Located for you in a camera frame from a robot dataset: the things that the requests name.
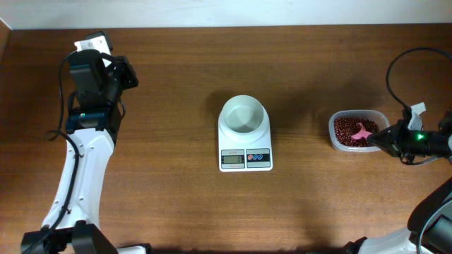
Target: brown wooden tabletop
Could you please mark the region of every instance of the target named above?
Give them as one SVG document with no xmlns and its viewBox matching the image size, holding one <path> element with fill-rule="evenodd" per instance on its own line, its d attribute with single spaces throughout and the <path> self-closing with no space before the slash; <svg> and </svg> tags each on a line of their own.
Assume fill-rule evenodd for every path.
<svg viewBox="0 0 452 254">
<path fill-rule="evenodd" d="M 57 71 L 73 42 L 94 30 L 17 30 L 0 67 L 0 252 L 17 253 L 39 230 L 65 160 Z M 331 147 L 328 120 L 375 109 L 394 124 L 402 107 L 384 84 L 391 60 L 411 47 L 452 51 L 452 25 L 108 30 L 140 85 L 124 92 L 127 116 L 107 166 L 102 232 L 115 246 L 182 250 L 318 250 L 406 226 L 451 176 L 439 160 L 407 167 L 383 152 Z M 416 53 L 394 68 L 394 92 L 425 102 L 435 131 L 452 103 L 452 64 Z M 69 68 L 64 94 L 75 87 Z M 274 167 L 218 169 L 218 115 L 235 95 L 266 108 Z"/>
</svg>

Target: kitchen scale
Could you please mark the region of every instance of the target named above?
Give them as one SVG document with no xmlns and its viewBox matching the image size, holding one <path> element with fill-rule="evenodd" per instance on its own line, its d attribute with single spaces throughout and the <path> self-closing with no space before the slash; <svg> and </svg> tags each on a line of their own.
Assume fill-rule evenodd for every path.
<svg viewBox="0 0 452 254">
<path fill-rule="evenodd" d="M 218 118 L 218 152 L 223 172 L 273 168 L 270 121 L 257 99 L 239 95 L 226 102 Z"/>
</svg>

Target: plastic container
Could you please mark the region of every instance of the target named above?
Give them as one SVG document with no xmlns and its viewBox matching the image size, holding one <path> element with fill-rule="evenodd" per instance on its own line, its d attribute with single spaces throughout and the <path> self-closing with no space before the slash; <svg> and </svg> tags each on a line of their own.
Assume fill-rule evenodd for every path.
<svg viewBox="0 0 452 254">
<path fill-rule="evenodd" d="M 331 144 L 333 147 L 339 151 L 344 152 L 376 152 L 379 151 L 380 148 L 376 146 L 372 147 L 349 147 L 346 145 L 343 145 L 339 143 L 338 139 L 336 138 L 336 134 L 334 132 L 334 121 L 341 117 L 362 117 L 364 119 L 372 120 L 376 125 L 379 127 L 379 130 L 384 130 L 389 127 L 389 121 L 384 116 L 383 113 L 375 111 L 375 110 L 346 110 L 346 111 L 339 111 L 338 113 L 334 114 L 330 118 L 330 122 L 328 124 L 330 128 L 330 138 L 331 138 Z"/>
</svg>

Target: pink scoop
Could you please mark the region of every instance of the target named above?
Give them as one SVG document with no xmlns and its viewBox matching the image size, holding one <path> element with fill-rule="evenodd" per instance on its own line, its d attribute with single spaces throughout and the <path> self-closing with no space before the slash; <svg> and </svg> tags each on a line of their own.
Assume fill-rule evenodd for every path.
<svg viewBox="0 0 452 254">
<path fill-rule="evenodd" d="M 354 140 L 359 140 L 361 138 L 367 139 L 367 137 L 369 137 L 369 135 L 371 135 L 372 133 L 370 133 L 369 131 L 366 131 L 366 128 L 362 125 L 362 123 L 359 123 L 358 125 L 361 126 L 361 130 L 358 133 L 354 134 L 352 136 L 352 138 Z"/>
</svg>

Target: white wall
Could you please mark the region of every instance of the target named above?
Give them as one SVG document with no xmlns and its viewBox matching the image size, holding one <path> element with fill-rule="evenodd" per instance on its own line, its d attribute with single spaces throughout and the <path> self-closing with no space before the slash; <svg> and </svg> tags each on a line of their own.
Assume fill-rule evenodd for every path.
<svg viewBox="0 0 452 254">
<path fill-rule="evenodd" d="M 452 0 L 0 0 L 13 29 L 451 23 Z"/>
</svg>

